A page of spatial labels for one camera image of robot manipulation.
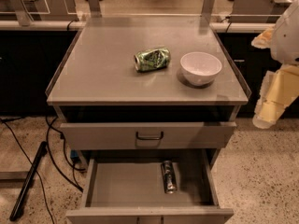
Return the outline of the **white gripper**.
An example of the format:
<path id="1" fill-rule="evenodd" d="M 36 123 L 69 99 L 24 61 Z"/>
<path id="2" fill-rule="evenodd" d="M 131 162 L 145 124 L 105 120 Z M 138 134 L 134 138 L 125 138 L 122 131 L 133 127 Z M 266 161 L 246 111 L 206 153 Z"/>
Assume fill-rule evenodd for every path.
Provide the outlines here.
<path id="1" fill-rule="evenodd" d="M 274 28 L 265 29 L 251 41 L 257 49 L 269 49 Z M 299 96 L 299 67 L 283 64 L 275 73 L 269 73 L 269 88 L 265 101 L 260 99 L 255 107 L 252 123 L 259 129 L 274 126 L 293 101 Z"/>

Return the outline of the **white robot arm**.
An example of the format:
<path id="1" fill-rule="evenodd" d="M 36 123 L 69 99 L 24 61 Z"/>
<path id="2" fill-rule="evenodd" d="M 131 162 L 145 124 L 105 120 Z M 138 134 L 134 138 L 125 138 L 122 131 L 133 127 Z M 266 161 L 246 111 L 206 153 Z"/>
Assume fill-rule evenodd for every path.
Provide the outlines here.
<path id="1" fill-rule="evenodd" d="M 252 119 L 255 127 L 268 129 L 299 97 L 299 0 L 294 0 L 276 24 L 256 36 L 251 45 L 270 48 L 271 57 L 281 63 L 276 72 L 267 71 L 263 77 Z"/>

